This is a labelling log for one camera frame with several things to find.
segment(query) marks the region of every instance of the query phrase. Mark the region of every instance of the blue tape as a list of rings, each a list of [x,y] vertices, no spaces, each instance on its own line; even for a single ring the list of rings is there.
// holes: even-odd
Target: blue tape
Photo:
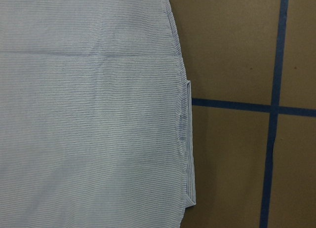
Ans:
[[[259,105],[232,101],[217,101],[217,100],[206,100],[192,98],[192,105],[194,106],[206,106],[215,108],[225,108],[233,110],[244,110],[244,111],[257,111],[257,112],[270,112],[269,105]]]
[[[316,110],[280,106],[279,114],[316,117]]]
[[[287,19],[288,0],[281,0],[278,32],[276,40],[276,58],[275,69],[272,86],[272,99],[271,99],[271,113],[269,119],[269,131],[267,142],[267,153],[265,163],[265,176],[263,181],[261,214],[260,214],[260,228],[268,227],[269,206],[271,198],[271,185],[273,175],[273,150],[277,135],[277,116],[280,102],[282,66],[285,45],[285,30]]]

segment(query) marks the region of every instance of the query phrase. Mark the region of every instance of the brown cardboard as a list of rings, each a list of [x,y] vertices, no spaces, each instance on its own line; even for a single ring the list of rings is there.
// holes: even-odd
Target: brown cardboard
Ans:
[[[316,0],[289,0],[280,103],[316,109]]]
[[[181,228],[259,227],[269,114],[193,106],[197,204]]]
[[[195,98],[270,104],[280,0],[170,0]]]
[[[316,227],[316,118],[280,115],[269,228]]]

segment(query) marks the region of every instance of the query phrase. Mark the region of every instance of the cardboard background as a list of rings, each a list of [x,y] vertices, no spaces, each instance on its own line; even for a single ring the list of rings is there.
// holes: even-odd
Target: cardboard background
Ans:
[[[280,0],[170,0],[192,97],[269,105]],[[280,105],[316,109],[316,0],[289,0]],[[193,106],[182,228],[258,228],[268,113]],[[316,227],[316,119],[279,115],[270,228]]]

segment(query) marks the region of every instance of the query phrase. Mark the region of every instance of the blue tape line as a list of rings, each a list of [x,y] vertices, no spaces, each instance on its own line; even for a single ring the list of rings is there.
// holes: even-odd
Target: blue tape line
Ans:
[[[271,198],[271,185],[272,185],[272,175],[273,175],[273,150],[274,150],[274,144],[275,144],[276,135],[277,135],[277,116],[278,116],[279,102],[280,102],[287,8],[288,8],[288,0],[281,0],[278,32],[277,32],[277,40],[276,40],[277,48],[276,48],[275,69],[274,69],[273,86],[272,86],[271,114],[270,114],[270,119],[269,119],[265,176],[264,176],[264,182],[263,182],[261,215],[260,215],[260,228],[268,227],[269,206],[270,206],[270,198]]]
[[[266,113],[269,113],[270,108],[271,108],[269,105],[259,105],[259,104],[250,104],[250,103],[241,103],[241,102],[232,102],[232,101],[206,100],[206,99],[197,99],[197,98],[192,98],[192,105],[225,108],[225,109],[233,109],[233,110],[257,111],[257,112],[266,112]]]
[[[316,110],[280,106],[279,114],[316,117]]]

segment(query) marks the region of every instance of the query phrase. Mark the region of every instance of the seersucker fabric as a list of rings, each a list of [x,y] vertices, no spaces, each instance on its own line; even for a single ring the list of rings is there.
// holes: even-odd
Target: seersucker fabric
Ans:
[[[169,0],[0,0],[0,228],[179,228],[195,204]]]

